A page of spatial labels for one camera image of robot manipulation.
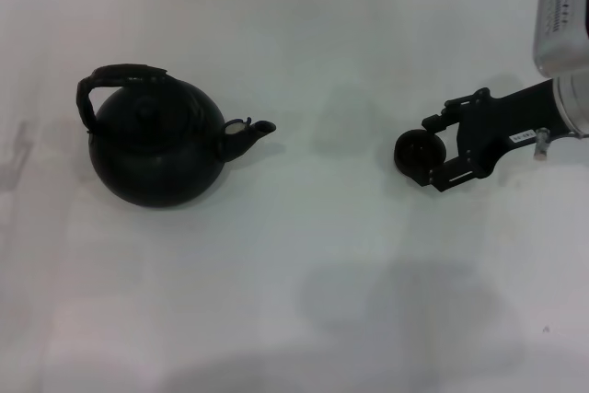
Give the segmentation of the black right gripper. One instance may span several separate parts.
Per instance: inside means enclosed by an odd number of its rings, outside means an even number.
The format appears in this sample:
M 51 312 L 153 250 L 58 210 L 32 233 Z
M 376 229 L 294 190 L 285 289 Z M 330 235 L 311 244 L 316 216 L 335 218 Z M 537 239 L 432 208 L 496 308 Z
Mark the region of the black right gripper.
M 416 182 L 444 192 L 472 179 L 487 178 L 502 156 L 535 142 L 528 133 L 546 129 L 552 139 L 564 135 L 551 80 L 494 98 L 487 87 L 447 100 L 439 114 L 422 120 L 422 128 L 440 133 L 458 124 L 458 157 L 419 167 Z

